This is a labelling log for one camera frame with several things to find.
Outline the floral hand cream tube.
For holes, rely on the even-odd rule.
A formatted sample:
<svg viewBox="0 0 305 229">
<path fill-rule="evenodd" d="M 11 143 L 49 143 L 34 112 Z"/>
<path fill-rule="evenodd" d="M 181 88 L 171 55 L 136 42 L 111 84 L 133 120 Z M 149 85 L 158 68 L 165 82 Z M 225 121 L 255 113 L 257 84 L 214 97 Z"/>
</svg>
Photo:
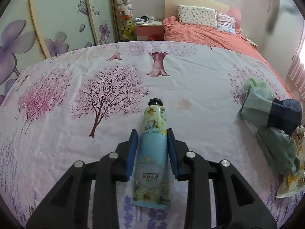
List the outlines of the floral hand cream tube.
<svg viewBox="0 0 305 229">
<path fill-rule="evenodd" d="M 165 108 L 161 99 L 150 99 L 144 111 L 142 126 L 133 185 L 133 204 L 152 209 L 169 209 L 168 135 Z"/>
</svg>

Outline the green sock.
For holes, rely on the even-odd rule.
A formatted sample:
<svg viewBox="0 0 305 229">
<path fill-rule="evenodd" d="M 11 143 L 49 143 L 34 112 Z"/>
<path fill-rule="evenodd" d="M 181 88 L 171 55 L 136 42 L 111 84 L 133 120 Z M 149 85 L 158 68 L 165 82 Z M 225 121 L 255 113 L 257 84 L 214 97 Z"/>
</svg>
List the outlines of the green sock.
<svg viewBox="0 0 305 229">
<path fill-rule="evenodd" d="M 275 173 L 288 175 L 300 170 L 297 146 L 294 139 L 281 130 L 260 127 L 255 136 L 264 155 Z"/>
</svg>

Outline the yellow patterned snack wrapper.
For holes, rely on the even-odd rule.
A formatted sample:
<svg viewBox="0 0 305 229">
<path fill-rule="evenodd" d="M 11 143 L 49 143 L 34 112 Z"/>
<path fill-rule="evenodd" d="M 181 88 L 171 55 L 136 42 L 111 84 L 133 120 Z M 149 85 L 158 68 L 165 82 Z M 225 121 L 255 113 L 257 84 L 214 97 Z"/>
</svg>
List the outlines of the yellow patterned snack wrapper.
<svg viewBox="0 0 305 229">
<path fill-rule="evenodd" d="M 297 127 L 292 134 L 296 145 L 296 159 L 293 170 L 283 177 L 277 191 L 277 198 L 291 197 L 304 189 L 304 126 Z"/>
</svg>

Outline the tree-print bed sheet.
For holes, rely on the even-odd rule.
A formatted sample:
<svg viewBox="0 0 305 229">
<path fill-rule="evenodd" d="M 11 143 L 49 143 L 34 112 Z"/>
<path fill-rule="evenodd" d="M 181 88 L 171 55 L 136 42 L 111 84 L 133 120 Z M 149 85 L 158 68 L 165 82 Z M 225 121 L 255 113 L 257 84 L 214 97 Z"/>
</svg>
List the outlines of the tree-print bed sheet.
<svg viewBox="0 0 305 229">
<path fill-rule="evenodd" d="M 283 225 L 303 195 L 276 197 L 281 178 L 237 117 L 249 77 L 279 100 L 291 97 L 258 53 L 200 44 L 108 44 L 31 65 L 1 105 L 1 197 L 26 225 L 73 163 L 98 161 L 133 129 L 141 132 L 149 100 L 159 98 L 166 112 L 160 128 L 172 128 L 206 160 L 231 161 Z"/>
</svg>

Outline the pink curtain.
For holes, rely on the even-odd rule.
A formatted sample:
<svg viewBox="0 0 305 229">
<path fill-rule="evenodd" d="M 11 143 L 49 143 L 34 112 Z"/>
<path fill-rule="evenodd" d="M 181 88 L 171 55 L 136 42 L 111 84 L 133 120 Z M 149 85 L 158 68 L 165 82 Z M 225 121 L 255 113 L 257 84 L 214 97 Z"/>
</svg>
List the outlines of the pink curtain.
<svg viewBox="0 0 305 229">
<path fill-rule="evenodd" d="M 295 54 L 287 76 L 296 86 L 301 98 L 304 99 L 304 60 L 301 60 L 300 54 Z"/>
</svg>

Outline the striped pink pillow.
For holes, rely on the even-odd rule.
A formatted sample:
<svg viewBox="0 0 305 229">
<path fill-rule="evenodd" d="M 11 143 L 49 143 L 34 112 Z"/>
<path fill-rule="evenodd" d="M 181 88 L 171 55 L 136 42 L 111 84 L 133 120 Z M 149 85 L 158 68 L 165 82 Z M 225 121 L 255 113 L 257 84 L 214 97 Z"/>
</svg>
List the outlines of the striped pink pillow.
<svg viewBox="0 0 305 229">
<path fill-rule="evenodd" d="M 236 26 L 235 17 L 225 15 L 219 12 L 218 10 L 216 11 L 216 16 L 217 16 L 217 29 L 219 31 L 237 35 L 235 30 L 235 26 Z"/>
</svg>

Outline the salmon pink duvet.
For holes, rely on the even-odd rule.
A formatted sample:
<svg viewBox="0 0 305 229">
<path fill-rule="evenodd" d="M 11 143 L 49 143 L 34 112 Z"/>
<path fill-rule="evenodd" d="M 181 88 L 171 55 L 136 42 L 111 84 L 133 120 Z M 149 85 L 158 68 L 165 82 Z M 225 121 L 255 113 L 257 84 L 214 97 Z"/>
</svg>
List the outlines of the salmon pink duvet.
<svg viewBox="0 0 305 229">
<path fill-rule="evenodd" d="M 187 42 L 227 49 L 262 61 L 272 73 L 274 73 L 288 95 L 292 98 L 294 97 L 285 81 L 277 74 L 263 56 L 261 56 L 258 50 L 256 50 L 240 33 L 234 35 L 208 26 L 180 24 L 175 16 L 164 19 L 162 27 L 164 30 L 164 40 L 166 41 Z"/>
</svg>

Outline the floral sliding wardrobe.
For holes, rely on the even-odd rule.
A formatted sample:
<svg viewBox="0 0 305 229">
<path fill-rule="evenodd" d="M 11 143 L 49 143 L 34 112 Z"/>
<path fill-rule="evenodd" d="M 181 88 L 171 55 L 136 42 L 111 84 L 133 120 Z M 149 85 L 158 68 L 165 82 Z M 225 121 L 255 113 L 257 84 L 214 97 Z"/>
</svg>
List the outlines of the floral sliding wardrobe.
<svg viewBox="0 0 305 229">
<path fill-rule="evenodd" d="M 112 0 L 1 0 L 1 98 L 28 66 L 115 41 Z"/>
</svg>

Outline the pink white nightstand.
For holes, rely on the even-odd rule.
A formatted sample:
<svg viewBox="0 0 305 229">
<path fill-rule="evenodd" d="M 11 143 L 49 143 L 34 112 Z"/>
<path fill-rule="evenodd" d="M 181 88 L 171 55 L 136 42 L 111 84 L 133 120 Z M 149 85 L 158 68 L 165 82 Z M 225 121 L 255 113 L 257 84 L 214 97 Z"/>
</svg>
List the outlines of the pink white nightstand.
<svg viewBox="0 0 305 229">
<path fill-rule="evenodd" d="M 136 24 L 135 31 L 138 41 L 164 40 L 164 30 L 161 21 Z"/>
</svg>

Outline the floral white pillow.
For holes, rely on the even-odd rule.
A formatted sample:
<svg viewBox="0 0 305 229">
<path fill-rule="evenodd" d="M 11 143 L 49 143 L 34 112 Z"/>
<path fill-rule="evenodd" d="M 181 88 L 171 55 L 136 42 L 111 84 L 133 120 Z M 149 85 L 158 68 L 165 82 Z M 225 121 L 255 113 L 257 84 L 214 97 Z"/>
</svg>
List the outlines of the floral white pillow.
<svg viewBox="0 0 305 229">
<path fill-rule="evenodd" d="M 177 5 L 181 24 L 202 25 L 217 29 L 216 10 L 206 7 Z"/>
</svg>

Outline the white mug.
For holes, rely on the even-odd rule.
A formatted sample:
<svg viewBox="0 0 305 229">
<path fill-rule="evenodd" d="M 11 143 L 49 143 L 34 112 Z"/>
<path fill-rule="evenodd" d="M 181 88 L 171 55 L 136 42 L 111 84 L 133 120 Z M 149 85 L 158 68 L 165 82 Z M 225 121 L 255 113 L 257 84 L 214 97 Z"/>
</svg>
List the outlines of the white mug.
<svg viewBox="0 0 305 229">
<path fill-rule="evenodd" d="M 150 17 L 148 18 L 148 21 L 149 21 L 149 22 L 155 22 L 155 18 L 154 18 L 153 16 L 150 16 Z"/>
</svg>

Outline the plush toy hanging column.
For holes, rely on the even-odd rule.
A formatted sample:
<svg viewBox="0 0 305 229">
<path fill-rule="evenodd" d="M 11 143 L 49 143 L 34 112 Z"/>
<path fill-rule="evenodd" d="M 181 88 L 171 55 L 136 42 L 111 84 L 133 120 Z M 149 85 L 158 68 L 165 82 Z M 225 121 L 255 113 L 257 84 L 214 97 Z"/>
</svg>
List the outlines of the plush toy hanging column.
<svg viewBox="0 0 305 229">
<path fill-rule="evenodd" d="M 116 0 L 120 41 L 136 40 L 131 0 Z"/>
</svg>

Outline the beige pink headboard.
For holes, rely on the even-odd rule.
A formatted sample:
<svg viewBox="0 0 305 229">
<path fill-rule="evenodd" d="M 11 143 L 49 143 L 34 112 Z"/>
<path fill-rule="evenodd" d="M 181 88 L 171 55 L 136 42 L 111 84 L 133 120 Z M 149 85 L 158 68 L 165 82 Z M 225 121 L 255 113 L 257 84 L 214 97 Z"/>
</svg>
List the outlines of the beige pink headboard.
<svg viewBox="0 0 305 229">
<path fill-rule="evenodd" d="M 219 12 L 234 17 L 235 27 L 240 29 L 241 12 L 239 9 L 214 0 L 164 0 L 164 17 L 178 17 L 177 5 L 199 6 L 218 10 Z"/>
</svg>

